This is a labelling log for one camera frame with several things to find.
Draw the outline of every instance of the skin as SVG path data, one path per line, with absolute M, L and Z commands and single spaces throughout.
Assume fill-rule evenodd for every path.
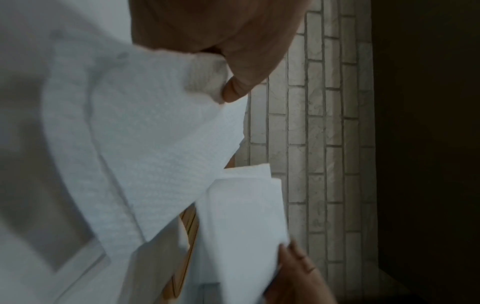
M 267 304 L 337 304 L 322 274 L 295 241 L 279 246 L 278 265 L 264 293 Z
M 266 79 L 288 51 L 311 0 L 129 0 L 135 44 L 222 54 L 232 102 Z

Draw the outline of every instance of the dark surface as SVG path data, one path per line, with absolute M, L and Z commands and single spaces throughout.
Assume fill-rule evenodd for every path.
M 371 0 L 380 268 L 478 302 L 480 2 Z

